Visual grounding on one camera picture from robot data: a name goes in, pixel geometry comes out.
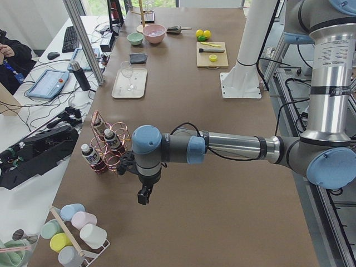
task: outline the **keyboard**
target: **keyboard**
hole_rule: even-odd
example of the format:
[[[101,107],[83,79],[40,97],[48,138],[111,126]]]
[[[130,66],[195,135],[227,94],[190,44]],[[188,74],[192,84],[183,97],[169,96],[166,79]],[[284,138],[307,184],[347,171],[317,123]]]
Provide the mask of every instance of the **keyboard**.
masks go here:
[[[79,46],[78,35],[74,26],[69,26],[66,29],[65,37],[63,40],[62,53],[73,52]]]

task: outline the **brown table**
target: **brown table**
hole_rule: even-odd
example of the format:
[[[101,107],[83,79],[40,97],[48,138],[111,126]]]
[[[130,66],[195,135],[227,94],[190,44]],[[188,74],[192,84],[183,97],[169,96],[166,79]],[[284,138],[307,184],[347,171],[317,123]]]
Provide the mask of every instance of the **brown table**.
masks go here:
[[[106,83],[91,113],[122,121],[132,133],[151,124],[170,132],[190,121],[201,130],[239,135],[273,135],[275,115],[268,93],[261,100],[223,99],[219,73],[196,67],[198,28],[225,42],[234,66],[245,18],[240,9],[155,9],[156,23],[193,27],[166,36],[158,45],[132,47],[126,35],[140,16],[129,15],[121,30]],[[114,100],[112,86],[128,54],[148,55],[145,96]],[[87,117],[54,205],[80,202],[108,232],[111,246],[92,266],[318,266],[291,172],[266,161],[232,162],[207,155],[201,165],[169,164],[147,206],[137,203],[141,188],[131,174],[96,175],[80,146],[92,139]],[[41,239],[30,266],[59,266],[49,241]]]

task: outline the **blue joint cap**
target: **blue joint cap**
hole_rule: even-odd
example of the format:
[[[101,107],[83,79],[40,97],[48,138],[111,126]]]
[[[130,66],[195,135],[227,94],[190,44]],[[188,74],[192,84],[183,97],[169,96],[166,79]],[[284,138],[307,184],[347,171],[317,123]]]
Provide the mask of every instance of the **blue joint cap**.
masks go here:
[[[204,138],[192,136],[189,139],[187,147],[187,162],[188,164],[199,164],[204,161],[205,156],[205,141]]]
[[[289,32],[283,32],[284,34],[284,42],[289,43],[291,45],[309,45],[311,43],[314,43],[314,40],[309,36],[305,34],[296,34],[296,33],[289,33]]]
[[[356,16],[355,0],[329,0],[329,2],[337,11],[350,16]]]
[[[152,125],[143,125],[132,134],[132,150],[139,155],[153,152],[161,145],[162,134]]]
[[[346,147],[326,150],[306,170],[306,178],[326,189],[339,189],[356,177],[356,153]]]

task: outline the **cup rack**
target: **cup rack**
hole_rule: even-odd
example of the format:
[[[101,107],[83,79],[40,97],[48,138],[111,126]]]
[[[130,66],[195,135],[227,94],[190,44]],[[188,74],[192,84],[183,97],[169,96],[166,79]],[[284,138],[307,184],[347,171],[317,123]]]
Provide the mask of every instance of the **cup rack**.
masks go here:
[[[105,125],[113,132],[115,132],[122,142],[122,145],[125,148],[125,152],[127,149],[130,148],[131,145],[131,136],[130,133],[127,129],[127,126],[123,122],[116,122],[114,124],[110,124],[104,120],[104,118],[100,115],[99,111],[95,111],[91,117],[91,129],[94,134],[94,138],[90,141],[90,145],[98,152],[98,154],[103,158],[106,167],[110,171],[116,171],[116,166],[120,162],[120,157],[123,154],[123,152],[119,152],[117,150],[113,151],[110,149],[108,144],[99,136],[95,129],[94,129],[94,123],[97,119],[100,119],[105,123]],[[100,170],[95,170],[96,173],[100,174],[102,172],[106,171],[106,167],[100,169]]]
[[[64,221],[58,214],[57,210],[58,209],[56,207],[53,207],[53,206],[50,207],[50,212],[52,213],[53,217],[55,217],[55,219],[58,221],[59,225],[61,226],[61,228],[63,229],[64,233],[67,235],[69,240],[72,242],[72,244],[73,244],[74,248],[77,250],[78,254],[80,256],[85,257],[84,258],[85,267],[90,266],[110,246],[110,242],[106,239],[105,243],[101,246],[99,253],[94,253],[94,252],[82,249],[80,247],[80,245],[78,244],[77,240],[72,235],[72,233],[69,231],[68,227],[65,225]]]

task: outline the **computer mouse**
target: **computer mouse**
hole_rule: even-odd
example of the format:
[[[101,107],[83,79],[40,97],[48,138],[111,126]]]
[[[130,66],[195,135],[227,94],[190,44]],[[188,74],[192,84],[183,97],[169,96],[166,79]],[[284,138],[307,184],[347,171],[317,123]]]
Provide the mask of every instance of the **computer mouse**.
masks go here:
[[[59,57],[61,54],[59,54],[58,52],[50,52],[47,55],[48,60],[53,60],[56,57]]]

